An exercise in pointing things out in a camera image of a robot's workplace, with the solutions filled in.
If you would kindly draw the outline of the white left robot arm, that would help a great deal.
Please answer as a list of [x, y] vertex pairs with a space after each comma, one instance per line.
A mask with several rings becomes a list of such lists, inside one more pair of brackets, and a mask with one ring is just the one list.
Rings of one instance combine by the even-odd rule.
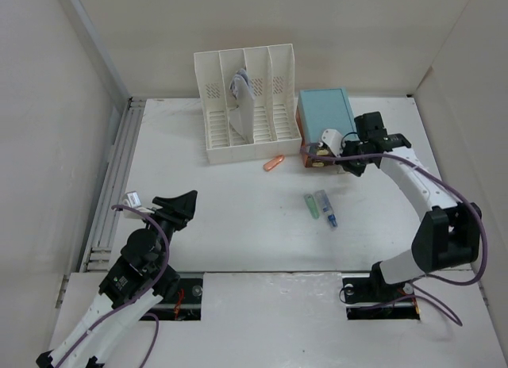
[[170, 266], [171, 239], [194, 218], [198, 193], [154, 197], [153, 206], [129, 192], [113, 211], [142, 220], [126, 240], [116, 262], [102, 279], [81, 320], [56, 348], [37, 357], [39, 367], [103, 367], [127, 331], [150, 309], [172, 300], [179, 273]]

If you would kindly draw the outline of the white spiral bound manual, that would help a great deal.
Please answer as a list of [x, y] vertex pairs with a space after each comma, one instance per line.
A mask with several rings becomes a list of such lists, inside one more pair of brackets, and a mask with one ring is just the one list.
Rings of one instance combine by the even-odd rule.
[[253, 144], [255, 95], [244, 68], [232, 77], [229, 90], [236, 101], [236, 107], [229, 111], [229, 123], [247, 144]]

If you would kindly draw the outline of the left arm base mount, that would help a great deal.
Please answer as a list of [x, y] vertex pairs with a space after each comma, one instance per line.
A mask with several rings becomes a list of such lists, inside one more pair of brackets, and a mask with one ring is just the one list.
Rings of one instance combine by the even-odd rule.
[[204, 273], [181, 273], [177, 291], [148, 312], [160, 321], [199, 321], [202, 315]]

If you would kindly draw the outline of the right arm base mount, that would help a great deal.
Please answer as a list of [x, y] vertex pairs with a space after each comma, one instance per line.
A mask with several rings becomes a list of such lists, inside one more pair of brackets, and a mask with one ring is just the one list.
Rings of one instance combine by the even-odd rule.
[[346, 274], [339, 295], [348, 320], [420, 320], [408, 282], [388, 285], [369, 274]]

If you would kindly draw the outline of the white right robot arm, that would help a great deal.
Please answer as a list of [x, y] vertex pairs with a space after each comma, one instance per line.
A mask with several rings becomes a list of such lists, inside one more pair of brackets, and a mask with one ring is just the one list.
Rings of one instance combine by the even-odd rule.
[[343, 143], [345, 170], [360, 176], [369, 163], [375, 164], [404, 193], [421, 221], [409, 250], [372, 267], [369, 293], [384, 300], [399, 283], [476, 260], [483, 274], [487, 238], [479, 207], [430, 174], [407, 138], [387, 132], [380, 113], [365, 113], [355, 123], [358, 139]]

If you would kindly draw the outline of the clear blue glue bottle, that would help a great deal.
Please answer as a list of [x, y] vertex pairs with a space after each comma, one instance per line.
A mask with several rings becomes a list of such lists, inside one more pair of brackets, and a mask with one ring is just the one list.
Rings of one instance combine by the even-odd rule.
[[337, 218], [327, 193], [324, 190], [319, 190], [315, 193], [315, 197], [317, 199], [320, 210], [325, 216], [327, 223], [331, 228], [337, 228]]

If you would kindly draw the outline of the teal orange drawer box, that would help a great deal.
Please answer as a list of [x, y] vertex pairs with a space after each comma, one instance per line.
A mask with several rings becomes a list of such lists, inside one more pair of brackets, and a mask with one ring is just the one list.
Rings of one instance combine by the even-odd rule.
[[356, 131], [354, 114], [344, 87], [300, 90], [296, 120], [302, 134], [302, 146], [319, 143], [326, 129], [335, 129], [342, 136]]

